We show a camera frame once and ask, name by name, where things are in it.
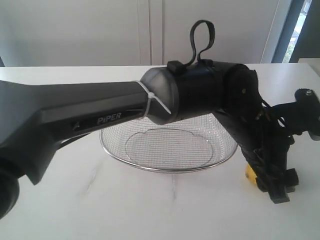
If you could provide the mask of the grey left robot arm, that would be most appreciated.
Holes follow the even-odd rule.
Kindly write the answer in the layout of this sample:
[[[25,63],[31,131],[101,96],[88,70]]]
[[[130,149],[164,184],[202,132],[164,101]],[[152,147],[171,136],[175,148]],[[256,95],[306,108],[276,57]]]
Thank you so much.
[[[287,169],[294,143],[244,64],[209,59],[170,61],[139,81],[26,85],[0,83],[0,214],[16,204],[19,178],[42,179],[60,148],[103,128],[138,118],[165,125],[206,114],[239,144],[258,188],[278,204],[299,183]]]

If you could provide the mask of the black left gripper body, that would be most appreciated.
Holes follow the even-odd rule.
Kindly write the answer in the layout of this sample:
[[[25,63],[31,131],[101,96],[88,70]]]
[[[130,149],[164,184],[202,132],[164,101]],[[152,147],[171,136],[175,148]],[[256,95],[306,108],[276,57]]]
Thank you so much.
[[[288,151],[294,140],[264,103],[217,110],[214,116],[239,145],[256,175],[259,190],[268,193],[275,204],[287,203],[288,194],[299,183],[297,172],[287,169]]]

